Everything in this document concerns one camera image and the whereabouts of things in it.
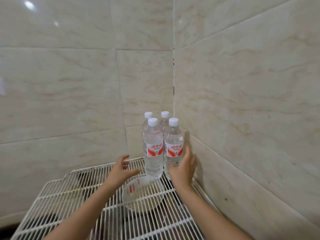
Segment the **forearm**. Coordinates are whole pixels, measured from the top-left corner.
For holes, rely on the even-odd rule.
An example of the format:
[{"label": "forearm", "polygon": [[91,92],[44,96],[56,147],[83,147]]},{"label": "forearm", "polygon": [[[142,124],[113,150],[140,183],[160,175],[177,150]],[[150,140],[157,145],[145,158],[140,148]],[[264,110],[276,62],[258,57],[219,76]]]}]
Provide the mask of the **forearm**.
[{"label": "forearm", "polygon": [[103,207],[117,187],[106,180],[74,213],[48,234],[45,240],[86,239]]},{"label": "forearm", "polygon": [[193,189],[178,191],[194,221],[199,225],[206,239],[209,240],[252,240],[239,227],[214,210]]}]

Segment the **right hand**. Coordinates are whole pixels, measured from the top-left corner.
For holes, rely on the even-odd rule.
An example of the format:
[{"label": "right hand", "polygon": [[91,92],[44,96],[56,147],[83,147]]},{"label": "right hand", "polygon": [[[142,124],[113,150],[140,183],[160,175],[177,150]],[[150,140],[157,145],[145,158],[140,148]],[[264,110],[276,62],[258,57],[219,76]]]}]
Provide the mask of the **right hand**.
[{"label": "right hand", "polygon": [[193,174],[197,167],[197,160],[189,146],[186,146],[186,153],[178,165],[175,167],[173,164],[169,165],[169,173],[174,188],[179,192],[181,190],[193,190],[191,183]]}]

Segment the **wire rack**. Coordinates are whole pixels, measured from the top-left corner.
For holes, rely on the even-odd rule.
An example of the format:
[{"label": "wire rack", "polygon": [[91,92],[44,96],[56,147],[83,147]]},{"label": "wire rack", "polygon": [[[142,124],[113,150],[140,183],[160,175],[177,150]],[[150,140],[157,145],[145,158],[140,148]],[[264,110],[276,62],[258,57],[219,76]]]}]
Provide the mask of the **wire rack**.
[{"label": "wire rack", "polygon": [[[94,193],[106,179],[113,163],[74,170],[63,179],[46,183],[11,239],[43,239]],[[129,169],[141,168],[143,158],[130,160]],[[87,239],[204,239],[190,212],[164,174],[140,193],[134,202],[121,199],[126,185],[103,208]],[[192,186],[216,208],[198,183]]]}]

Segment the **beige wall tile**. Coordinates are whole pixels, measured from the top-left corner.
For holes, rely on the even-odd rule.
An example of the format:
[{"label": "beige wall tile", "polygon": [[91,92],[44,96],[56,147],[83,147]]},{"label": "beige wall tile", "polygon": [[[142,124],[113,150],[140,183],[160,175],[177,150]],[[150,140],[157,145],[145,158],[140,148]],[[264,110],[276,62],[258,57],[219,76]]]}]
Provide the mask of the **beige wall tile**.
[{"label": "beige wall tile", "polygon": [[141,125],[126,127],[125,136],[127,139],[128,153],[130,154],[130,158],[144,156],[142,150],[143,141]]},{"label": "beige wall tile", "polygon": [[170,51],[117,51],[125,126],[142,125],[144,113],[173,114],[173,54]]},{"label": "beige wall tile", "polygon": [[173,50],[173,0],[110,2],[117,49]]},{"label": "beige wall tile", "polygon": [[319,8],[292,0],[175,52],[181,125],[318,226]]},{"label": "beige wall tile", "polygon": [[48,181],[126,153],[124,128],[0,145],[0,217],[27,210]]},{"label": "beige wall tile", "polygon": [[320,228],[190,133],[185,140],[199,160],[196,178],[203,189],[224,215],[255,239],[319,239]]},{"label": "beige wall tile", "polygon": [[287,0],[174,0],[175,50]]},{"label": "beige wall tile", "polygon": [[0,0],[0,46],[113,48],[109,0]]},{"label": "beige wall tile", "polygon": [[114,51],[0,48],[0,143],[123,127]]}]

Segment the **left hand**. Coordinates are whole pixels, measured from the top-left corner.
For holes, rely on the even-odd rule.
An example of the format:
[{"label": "left hand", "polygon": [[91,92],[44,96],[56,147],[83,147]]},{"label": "left hand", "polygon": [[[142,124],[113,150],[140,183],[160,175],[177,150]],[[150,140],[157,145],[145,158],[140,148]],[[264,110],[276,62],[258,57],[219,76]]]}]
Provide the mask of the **left hand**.
[{"label": "left hand", "polygon": [[116,190],[120,188],[129,178],[141,172],[141,169],[127,170],[129,162],[124,160],[128,157],[129,155],[120,156],[106,178],[106,182],[114,186]]}]

